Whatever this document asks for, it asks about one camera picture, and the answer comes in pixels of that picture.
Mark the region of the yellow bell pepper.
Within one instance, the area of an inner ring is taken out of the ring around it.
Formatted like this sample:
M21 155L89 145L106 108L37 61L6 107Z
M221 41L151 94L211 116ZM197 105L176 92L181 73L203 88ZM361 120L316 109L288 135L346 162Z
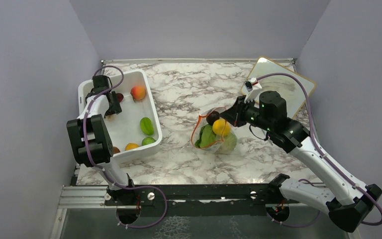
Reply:
M225 119L218 119L212 125L212 131L221 137L226 137L231 132L231 127Z

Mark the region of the dark brown avocado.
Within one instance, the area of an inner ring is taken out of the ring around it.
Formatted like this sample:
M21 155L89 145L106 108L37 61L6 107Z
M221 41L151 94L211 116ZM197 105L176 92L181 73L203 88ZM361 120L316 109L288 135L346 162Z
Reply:
M209 125L213 125L217 120L220 119L220 113L213 111L205 119Z

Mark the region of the clear zip bag orange zipper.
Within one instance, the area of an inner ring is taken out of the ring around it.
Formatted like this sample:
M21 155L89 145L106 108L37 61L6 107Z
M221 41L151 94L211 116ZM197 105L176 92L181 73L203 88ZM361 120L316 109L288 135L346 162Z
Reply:
M192 145L216 154L230 154L237 146L237 137L231 125L220 114L226 107L201 111L191 134Z

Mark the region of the green cabbage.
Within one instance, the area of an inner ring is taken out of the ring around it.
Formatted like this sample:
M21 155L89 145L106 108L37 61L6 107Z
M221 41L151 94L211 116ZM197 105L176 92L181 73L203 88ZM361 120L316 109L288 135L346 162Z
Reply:
M235 149L237 145L238 139L234 133L230 133L223 139L224 141L220 144L220 147L215 152L217 154L229 154Z

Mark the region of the green leafy vegetable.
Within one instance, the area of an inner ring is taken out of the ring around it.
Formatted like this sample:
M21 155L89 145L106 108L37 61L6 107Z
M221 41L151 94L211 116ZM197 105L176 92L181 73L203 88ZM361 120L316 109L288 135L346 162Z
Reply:
M216 134L212 131L211 125L205 125L200 129L199 138L194 143L197 148L210 147L216 142Z

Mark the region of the garlic bulb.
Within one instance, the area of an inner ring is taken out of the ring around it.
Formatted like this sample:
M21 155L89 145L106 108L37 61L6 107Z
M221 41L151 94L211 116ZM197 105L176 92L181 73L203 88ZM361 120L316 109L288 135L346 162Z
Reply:
M116 115L106 115L105 116L105 119L106 120L113 120L115 118Z

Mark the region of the orange peach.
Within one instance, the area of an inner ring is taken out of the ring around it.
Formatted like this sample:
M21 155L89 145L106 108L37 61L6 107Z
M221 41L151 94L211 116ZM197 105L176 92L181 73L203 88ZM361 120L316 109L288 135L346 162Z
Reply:
M146 97L147 91L143 86L135 86L130 90L130 94L134 101L141 101Z

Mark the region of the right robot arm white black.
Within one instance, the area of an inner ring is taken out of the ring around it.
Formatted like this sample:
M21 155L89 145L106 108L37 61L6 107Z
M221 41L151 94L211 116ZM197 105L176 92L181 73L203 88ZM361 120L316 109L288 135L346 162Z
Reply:
M326 185L320 189L280 174L268 184L272 202L287 199L306 204L350 233L365 223L373 208L379 208L381 188L365 184L329 156L306 127L287 116L287 103L278 92L261 93L258 107L240 96L220 117L234 127L248 124L264 130L267 140L305 164Z

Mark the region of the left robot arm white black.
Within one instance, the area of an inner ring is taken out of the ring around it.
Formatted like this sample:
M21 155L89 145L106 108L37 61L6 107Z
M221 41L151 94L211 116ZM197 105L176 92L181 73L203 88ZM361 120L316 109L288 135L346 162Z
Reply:
M106 116L122 112L120 102L108 76L93 76L92 83L84 110L66 124L73 155L78 164L98 170L109 190L118 191L118 199L128 205L136 200L137 192L129 175L112 162L114 146L104 122Z

